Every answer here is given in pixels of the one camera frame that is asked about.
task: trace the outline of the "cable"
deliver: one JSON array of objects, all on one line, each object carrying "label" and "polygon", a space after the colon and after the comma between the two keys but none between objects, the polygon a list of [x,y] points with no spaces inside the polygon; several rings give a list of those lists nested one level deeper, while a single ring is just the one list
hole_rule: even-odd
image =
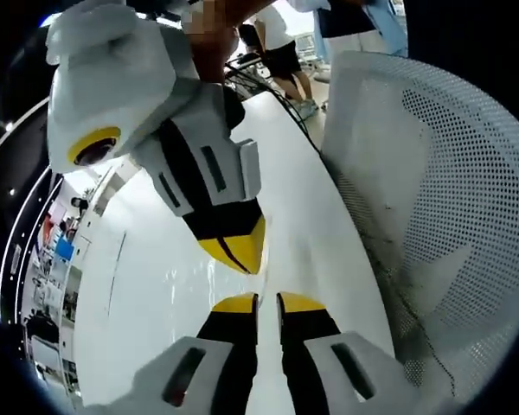
[{"label": "cable", "polygon": [[[316,145],[313,143],[313,141],[311,141],[311,136],[310,136],[310,133],[308,132],[307,127],[305,126],[304,120],[298,113],[298,110],[296,108],[294,108],[294,106],[288,99],[286,99],[278,91],[275,91],[271,86],[256,80],[254,77],[250,76],[248,73],[241,71],[239,68],[232,67],[231,65],[229,65],[227,63],[225,64],[225,66],[227,68],[231,69],[232,71],[234,71],[235,73],[237,73],[239,76],[243,77],[244,79],[247,79],[247,80],[253,82],[260,90],[271,93],[275,97],[275,99],[283,106],[283,108],[285,108],[285,111],[291,116],[291,118],[294,120],[294,122],[296,122],[296,124],[298,125],[298,128],[304,133],[305,137],[310,142],[311,147],[313,147],[313,149],[316,151],[317,154],[320,154],[319,149],[316,147]],[[230,80],[230,82],[233,82],[236,85],[241,85],[241,86],[247,87],[246,85],[235,82],[234,76],[231,76],[231,78],[232,79]]]}]

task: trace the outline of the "white mesh chair back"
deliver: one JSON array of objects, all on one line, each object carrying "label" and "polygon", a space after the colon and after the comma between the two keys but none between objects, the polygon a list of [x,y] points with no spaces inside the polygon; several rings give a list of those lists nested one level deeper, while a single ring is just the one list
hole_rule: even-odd
[{"label": "white mesh chair back", "polygon": [[519,331],[519,123],[446,71],[348,52],[322,153],[407,377],[428,399],[470,400]]}]

